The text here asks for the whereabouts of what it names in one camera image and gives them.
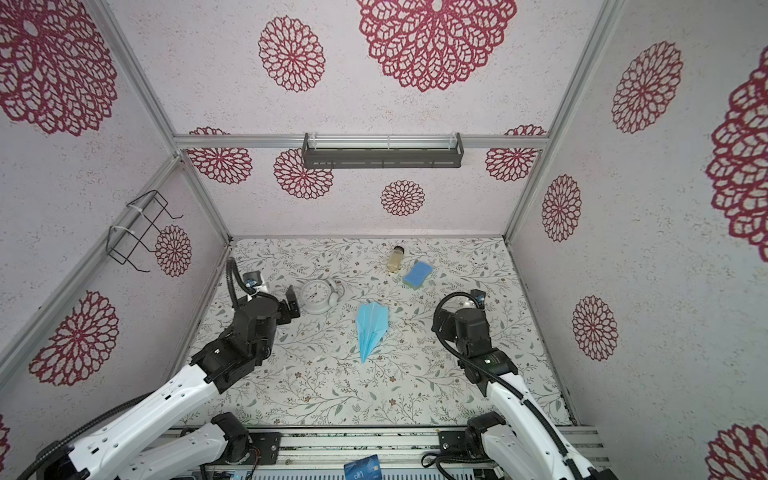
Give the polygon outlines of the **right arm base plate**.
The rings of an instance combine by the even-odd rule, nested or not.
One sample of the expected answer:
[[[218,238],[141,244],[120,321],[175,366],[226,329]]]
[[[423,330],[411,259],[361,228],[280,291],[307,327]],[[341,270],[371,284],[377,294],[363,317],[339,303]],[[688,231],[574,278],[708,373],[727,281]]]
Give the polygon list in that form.
[[[435,457],[433,466],[438,464],[469,463],[478,464],[492,462],[482,447],[483,429],[467,427],[463,432],[446,430],[438,434],[440,452]]]

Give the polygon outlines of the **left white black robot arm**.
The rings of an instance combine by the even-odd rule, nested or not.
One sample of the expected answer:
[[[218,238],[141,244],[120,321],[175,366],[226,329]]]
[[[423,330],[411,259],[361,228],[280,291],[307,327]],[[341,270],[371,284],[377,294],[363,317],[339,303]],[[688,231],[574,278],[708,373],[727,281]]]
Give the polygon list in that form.
[[[23,479],[172,478],[212,462],[240,463],[254,448],[232,413],[157,449],[151,443],[183,416],[251,374],[273,351],[276,329],[300,317],[294,289],[283,300],[257,291],[234,301],[231,324],[157,390],[87,422],[41,451]]]

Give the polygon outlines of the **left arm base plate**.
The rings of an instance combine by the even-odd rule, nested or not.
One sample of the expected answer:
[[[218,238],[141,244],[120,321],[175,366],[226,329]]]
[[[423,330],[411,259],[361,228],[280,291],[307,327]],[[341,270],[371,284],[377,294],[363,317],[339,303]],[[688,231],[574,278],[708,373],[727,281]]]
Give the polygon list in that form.
[[[282,434],[279,432],[251,432],[229,439],[223,454],[206,466],[252,467],[275,465],[280,451]]]

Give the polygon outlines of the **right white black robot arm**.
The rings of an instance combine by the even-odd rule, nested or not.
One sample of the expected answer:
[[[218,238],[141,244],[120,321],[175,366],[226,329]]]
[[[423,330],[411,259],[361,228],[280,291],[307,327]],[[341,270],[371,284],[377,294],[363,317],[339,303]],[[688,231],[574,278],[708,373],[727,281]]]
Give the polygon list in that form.
[[[451,312],[435,309],[432,331],[457,359],[467,380],[492,404],[493,410],[467,421],[464,442],[444,462],[493,462],[509,479],[614,479],[581,454],[550,421],[535,401],[517,366],[492,345],[485,310],[465,307]]]

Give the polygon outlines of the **light blue paper sheet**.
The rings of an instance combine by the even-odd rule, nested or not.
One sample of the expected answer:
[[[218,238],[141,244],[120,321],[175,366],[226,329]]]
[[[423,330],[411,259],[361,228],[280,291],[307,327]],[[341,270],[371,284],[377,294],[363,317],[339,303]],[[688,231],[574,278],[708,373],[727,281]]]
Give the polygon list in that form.
[[[362,304],[357,313],[356,326],[360,360],[365,363],[388,330],[389,309],[378,303]]]

